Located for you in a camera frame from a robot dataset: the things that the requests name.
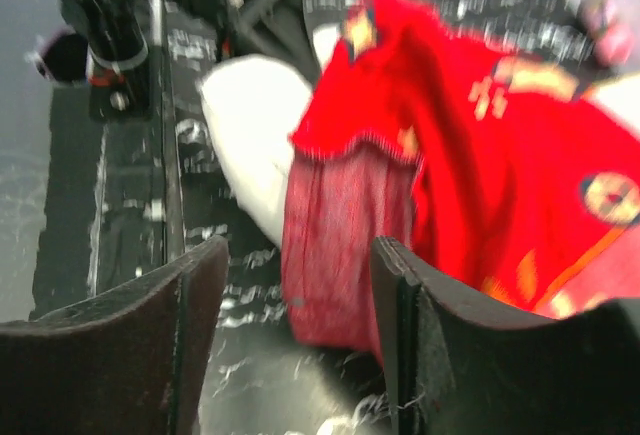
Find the pink whiteboard marker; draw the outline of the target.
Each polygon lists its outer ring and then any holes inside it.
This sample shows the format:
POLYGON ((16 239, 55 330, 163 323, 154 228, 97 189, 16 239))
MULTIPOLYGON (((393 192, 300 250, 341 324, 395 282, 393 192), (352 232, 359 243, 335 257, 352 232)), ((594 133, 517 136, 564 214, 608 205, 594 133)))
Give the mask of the pink whiteboard marker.
POLYGON ((622 66, 629 60, 635 39, 616 0, 582 0, 578 14, 601 65, 622 66))

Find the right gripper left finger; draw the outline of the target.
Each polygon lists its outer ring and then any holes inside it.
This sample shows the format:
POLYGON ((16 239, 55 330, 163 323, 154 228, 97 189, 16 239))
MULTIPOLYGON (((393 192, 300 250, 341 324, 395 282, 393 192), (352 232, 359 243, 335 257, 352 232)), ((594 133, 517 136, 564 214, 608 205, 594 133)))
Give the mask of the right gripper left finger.
POLYGON ((228 274, 214 236, 171 263, 1 327, 5 434, 190 434, 228 274))

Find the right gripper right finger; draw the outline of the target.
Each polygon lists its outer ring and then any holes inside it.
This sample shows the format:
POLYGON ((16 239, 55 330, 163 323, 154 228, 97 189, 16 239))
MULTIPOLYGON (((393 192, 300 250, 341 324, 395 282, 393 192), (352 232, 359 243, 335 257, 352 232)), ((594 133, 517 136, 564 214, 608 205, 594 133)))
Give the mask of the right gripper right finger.
POLYGON ((372 244, 371 279, 396 434, 635 434, 639 303, 564 320, 516 309, 372 244))

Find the small yellow-framed whiteboard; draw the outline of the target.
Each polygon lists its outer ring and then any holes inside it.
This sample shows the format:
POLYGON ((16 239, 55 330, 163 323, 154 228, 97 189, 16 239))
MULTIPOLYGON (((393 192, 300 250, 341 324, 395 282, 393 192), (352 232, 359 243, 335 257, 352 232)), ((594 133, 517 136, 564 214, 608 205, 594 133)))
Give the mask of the small yellow-framed whiteboard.
POLYGON ((617 118, 639 125, 639 73, 622 75, 592 85, 584 98, 617 118))

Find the red patterned pillowcase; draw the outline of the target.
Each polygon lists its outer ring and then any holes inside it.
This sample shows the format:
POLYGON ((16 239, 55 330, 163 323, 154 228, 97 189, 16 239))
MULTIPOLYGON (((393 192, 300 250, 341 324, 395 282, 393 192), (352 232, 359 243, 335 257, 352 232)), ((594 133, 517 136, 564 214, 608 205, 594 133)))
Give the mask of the red patterned pillowcase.
POLYGON ((281 284, 296 339, 378 353, 369 272, 393 237, 561 318, 639 293, 639 139, 564 69, 361 0, 291 135, 281 284))

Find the white pillow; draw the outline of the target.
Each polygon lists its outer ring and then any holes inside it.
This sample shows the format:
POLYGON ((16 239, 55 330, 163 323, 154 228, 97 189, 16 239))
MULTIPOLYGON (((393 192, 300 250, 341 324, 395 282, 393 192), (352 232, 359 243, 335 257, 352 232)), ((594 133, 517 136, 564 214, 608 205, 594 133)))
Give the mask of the white pillow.
POLYGON ((245 55, 217 65, 200 88, 212 145, 237 204, 276 246, 294 159, 289 135, 316 87, 287 62, 245 55))

